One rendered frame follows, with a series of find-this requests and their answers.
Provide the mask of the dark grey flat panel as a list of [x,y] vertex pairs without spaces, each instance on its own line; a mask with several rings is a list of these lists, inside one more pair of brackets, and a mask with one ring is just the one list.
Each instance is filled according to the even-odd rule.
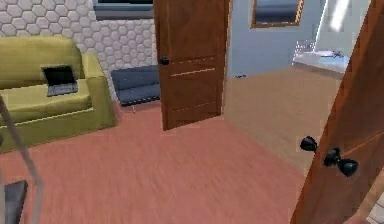
[[5,185],[5,224],[19,224],[27,189],[25,180]]

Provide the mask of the black laptop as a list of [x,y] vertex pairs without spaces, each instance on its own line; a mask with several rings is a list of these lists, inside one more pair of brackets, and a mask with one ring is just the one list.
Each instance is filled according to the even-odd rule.
[[48,85],[48,97],[71,94],[78,91],[78,84],[70,65],[43,67],[42,72]]

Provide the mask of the brown wooden room door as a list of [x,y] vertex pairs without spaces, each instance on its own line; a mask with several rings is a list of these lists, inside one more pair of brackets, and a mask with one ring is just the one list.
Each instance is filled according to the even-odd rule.
[[[343,224],[384,167],[384,0],[371,0],[290,224]],[[344,176],[324,158],[359,163]]]
[[163,128],[219,116],[229,0],[154,0],[153,7]]

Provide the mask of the olive green sofa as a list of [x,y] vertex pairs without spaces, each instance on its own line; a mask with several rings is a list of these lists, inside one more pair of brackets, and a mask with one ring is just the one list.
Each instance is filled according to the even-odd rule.
[[[69,66],[78,85],[49,97],[43,69]],[[114,103],[97,56],[64,36],[0,38],[0,96],[23,143],[35,146],[113,127]]]

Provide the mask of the dark framed window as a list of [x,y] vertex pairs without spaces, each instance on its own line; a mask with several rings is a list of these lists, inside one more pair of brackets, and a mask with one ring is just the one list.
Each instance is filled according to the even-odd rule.
[[152,19],[153,0],[92,0],[98,20]]

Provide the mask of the grey metal frame stand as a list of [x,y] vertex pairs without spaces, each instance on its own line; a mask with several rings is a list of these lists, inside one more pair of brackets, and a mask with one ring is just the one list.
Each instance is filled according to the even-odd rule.
[[7,106],[1,94],[0,94],[0,115],[2,116],[2,119],[4,120],[4,123],[6,124],[10,132],[10,135],[13,141],[15,142],[17,149],[20,155],[22,156],[23,161],[28,168],[28,172],[33,178],[34,184],[36,186],[36,198],[34,200],[33,212],[32,212],[32,217],[30,219],[30,224],[39,224],[44,184],[42,182],[40,174],[38,173],[36,165],[30,156],[30,153],[27,147],[23,143],[21,136],[17,131],[16,125],[13,122],[10,113],[8,112]]

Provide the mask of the black double door knob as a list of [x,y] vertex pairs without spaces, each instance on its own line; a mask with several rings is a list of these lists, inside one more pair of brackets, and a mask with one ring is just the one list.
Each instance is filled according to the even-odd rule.
[[[303,151],[316,152],[317,147],[317,142],[311,136],[306,136],[300,142],[300,148]],[[339,148],[331,149],[324,158],[323,164],[326,167],[336,166],[346,177],[352,176],[359,167],[359,163],[357,161],[348,158],[342,158]]]

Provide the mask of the wood framed wall picture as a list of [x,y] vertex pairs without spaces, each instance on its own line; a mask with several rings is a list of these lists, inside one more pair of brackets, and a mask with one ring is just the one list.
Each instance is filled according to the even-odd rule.
[[253,0],[251,27],[298,26],[304,0]]

